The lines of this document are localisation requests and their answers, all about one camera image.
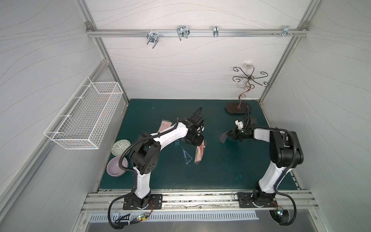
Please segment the small pink ruler set pouch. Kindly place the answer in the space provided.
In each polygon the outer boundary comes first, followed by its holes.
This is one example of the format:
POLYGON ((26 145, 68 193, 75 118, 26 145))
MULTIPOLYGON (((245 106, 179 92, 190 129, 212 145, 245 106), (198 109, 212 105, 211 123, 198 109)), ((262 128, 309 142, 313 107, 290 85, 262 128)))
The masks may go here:
POLYGON ((203 159, 203 154, 205 150, 205 140, 201 143, 200 146, 196 147, 196 153, 195 153, 195 164, 199 164, 203 159))

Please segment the pink protractor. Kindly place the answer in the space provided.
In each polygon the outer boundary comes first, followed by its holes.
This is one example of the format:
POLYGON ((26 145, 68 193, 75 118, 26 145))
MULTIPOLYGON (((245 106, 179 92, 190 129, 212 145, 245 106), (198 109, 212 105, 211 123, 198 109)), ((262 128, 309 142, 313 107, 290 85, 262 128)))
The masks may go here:
POLYGON ((229 134, 230 132, 229 131, 226 131, 224 133, 222 133, 220 136, 219 136, 219 142, 224 144, 227 140, 227 138, 229 137, 229 134))

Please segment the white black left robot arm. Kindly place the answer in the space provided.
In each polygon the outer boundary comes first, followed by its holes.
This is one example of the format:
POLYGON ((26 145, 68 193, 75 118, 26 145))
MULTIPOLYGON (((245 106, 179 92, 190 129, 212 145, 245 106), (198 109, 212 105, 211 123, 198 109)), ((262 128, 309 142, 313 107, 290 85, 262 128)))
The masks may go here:
POLYGON ((150 198, 151 172, 156 168, 160 152, 176 140, 199 147, 204 142, 204 121, 196 123, 189 119, 172 125, 157 133, 143 132, 130 152, 133 169, 136 173, 136 190, 133 199, 139 208, 144 208, 150 198))

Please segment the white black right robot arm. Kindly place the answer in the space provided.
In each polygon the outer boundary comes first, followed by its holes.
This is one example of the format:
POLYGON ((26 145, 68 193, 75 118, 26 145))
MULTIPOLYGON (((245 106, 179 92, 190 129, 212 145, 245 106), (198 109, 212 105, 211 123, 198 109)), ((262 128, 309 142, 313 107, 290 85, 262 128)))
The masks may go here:
POLYGON ((269 143, 270 165, 264 176, 255 185, 253 192, 238 192, 237 201, 240 208, 272 207, 276 204, 275 196, 278 186, 285 176, 297 165, 303 163, 300 143, 294 131, 278 128, 254 126, 247 129, 234 128, 220 135, 224 143, 230 137, 235 140, 255 139, 269 143))

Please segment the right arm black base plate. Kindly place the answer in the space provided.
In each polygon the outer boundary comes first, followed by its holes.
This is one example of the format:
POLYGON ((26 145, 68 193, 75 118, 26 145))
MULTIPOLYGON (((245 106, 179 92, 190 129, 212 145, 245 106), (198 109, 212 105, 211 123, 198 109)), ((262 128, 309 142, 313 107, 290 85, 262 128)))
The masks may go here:
POLYGON ((260 192, 238 192, 239 208, 275 208, 277 203, 274 194, 260 192))

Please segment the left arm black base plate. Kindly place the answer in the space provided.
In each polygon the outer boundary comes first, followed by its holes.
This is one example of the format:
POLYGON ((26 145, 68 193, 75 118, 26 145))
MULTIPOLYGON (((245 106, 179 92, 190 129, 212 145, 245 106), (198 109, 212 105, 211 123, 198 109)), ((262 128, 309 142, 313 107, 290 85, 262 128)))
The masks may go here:
POLYGON ((124 198, 123 210, 162 209, 162 200, 162 194, 149 193, 143 199, 140 199, 133 193, 124 198))

